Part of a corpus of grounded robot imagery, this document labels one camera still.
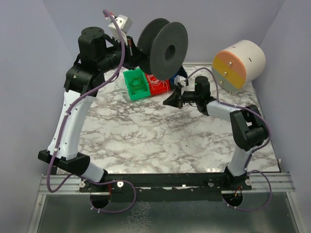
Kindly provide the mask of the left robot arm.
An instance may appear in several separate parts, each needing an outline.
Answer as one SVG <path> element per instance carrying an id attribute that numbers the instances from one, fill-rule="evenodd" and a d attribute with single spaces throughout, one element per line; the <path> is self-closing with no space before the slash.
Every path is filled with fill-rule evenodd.
<path id="1" fill-rule="evenodd" d="M 99 27 L 83 29 L 78 45 L 80 52 L 66 73 L 64 103 L 53 140 L 46 150 L 38 153 L 38 159 L 100 183 L 107 171 L 78 151 L 85 118 L 99 86 L 108 83 L 104 74 L 111 70 L 119 72 L 121 67 L 134 69 L 146 56 L 137 49 L 132 37 L 127 35 L 121 43 Z"/>

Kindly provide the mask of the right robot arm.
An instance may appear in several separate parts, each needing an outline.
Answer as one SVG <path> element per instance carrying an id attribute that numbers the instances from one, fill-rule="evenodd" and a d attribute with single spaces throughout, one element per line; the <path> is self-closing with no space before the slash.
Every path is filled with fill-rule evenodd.
<path id="1" fill-rule="evenodd" d="M 225 168 L 231 180 L 246 174 L 252 150 L 261 146 L 268 138 L 268 129 L 260 118 L 259 110 L 254 105 L 245 109 L 219 103 L 210 92 L 210 83 L 205 76 L 195 78 L 194 90 L 182 92 L 181 85 L 163 101 L 164 105 L 181 109 L 186 103 L 194 103 L 197 110 L 210 117 L 228 121 L 231 124 L 236 148 L 233 157 Z"/>

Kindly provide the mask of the black spool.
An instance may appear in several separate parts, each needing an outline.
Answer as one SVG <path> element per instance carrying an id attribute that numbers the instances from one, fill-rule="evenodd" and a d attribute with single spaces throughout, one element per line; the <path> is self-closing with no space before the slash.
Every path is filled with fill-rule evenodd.
<path id="1" fill-rule="evenodd" d="M 144 73 L 154 75 L 161 81 L 168 80 L 181 68 L 188 43 L 188 32 L 182 23 L 154 19 L 139 37 L 137 49 L 146 58 L 138 66 Z"/>

